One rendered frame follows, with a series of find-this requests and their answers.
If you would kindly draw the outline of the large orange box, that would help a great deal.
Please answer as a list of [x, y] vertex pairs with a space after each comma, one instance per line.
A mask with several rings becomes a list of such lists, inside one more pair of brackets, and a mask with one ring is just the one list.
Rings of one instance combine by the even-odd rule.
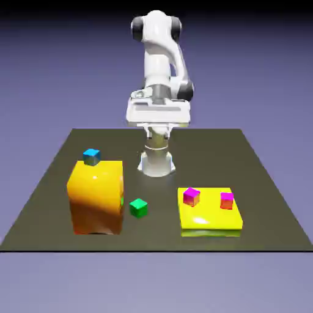
[[119, 235], [123, 221], [123, 163], [77, 161], [67, 182], [75, 234]]

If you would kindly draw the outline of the small green cube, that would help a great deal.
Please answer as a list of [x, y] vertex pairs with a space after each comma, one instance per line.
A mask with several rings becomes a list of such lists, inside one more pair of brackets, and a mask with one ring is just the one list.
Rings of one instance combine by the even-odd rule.
[[147, 214], [148, 203], [140, 198], [130, 202], [130, 213], [136, 218], [142, 218]]

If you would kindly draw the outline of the small blue cube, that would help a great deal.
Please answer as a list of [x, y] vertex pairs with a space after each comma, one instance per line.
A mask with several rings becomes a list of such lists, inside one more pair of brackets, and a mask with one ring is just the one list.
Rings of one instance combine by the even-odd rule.
[[98, 149], [87, 149], [83, 152], [85, 165], [95, 166], [101, 161], [101, 152]]

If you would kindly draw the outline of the small magenta cube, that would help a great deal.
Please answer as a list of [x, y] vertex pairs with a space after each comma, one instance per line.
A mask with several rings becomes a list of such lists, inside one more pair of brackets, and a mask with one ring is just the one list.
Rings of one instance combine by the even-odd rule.
[[200, 194], [199, 190], [189, 187], [183, 192], [183, 203], [194, 207], [200, 201]]
[[220, 192], [220, 209], [231, 210], [234, 204], [234, 194]]

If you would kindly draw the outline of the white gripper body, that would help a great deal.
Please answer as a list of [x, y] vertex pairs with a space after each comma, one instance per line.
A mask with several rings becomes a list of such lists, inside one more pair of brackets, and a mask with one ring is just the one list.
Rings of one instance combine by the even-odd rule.
[[176, 99], [164, 99], [164, 104], [153, 104], [152, 98], [130, 98], [128, 100], [126, 120], [129, 125], [171, 125], [188, 126], [191, 120], [190, 103]]

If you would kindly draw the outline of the large yellow box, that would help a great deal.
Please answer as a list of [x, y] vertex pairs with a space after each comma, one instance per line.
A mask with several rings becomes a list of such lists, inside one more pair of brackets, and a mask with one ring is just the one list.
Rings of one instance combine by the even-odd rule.
[[200, 201], [194, 207], [183, 203], [183, 192], [188, 188], [177, 189], [182, 237], [240, 236], [243, 219], [235, 198], [231, 210], [220, 209], [220, 192], [233, 193], [229, 187], [194, 187], [201, 192]]

